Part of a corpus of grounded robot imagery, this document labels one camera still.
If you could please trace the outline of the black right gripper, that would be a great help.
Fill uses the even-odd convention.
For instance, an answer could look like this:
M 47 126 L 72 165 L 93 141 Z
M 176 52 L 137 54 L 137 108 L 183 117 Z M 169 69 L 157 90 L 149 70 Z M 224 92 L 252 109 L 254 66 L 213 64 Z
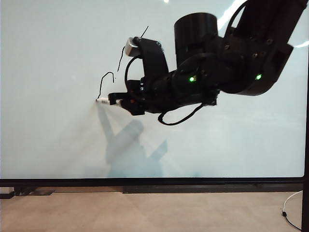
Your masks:
M 150 100 L 145 99 L 141 91 L 139 80 L 125 81 L 127 92 L 117 92 L 108 94 L 110 105 L 115 105 L 118 102 L 120 106 L 133 116 L 144 115 L 146 112 L 156 114 L 157 109 Z

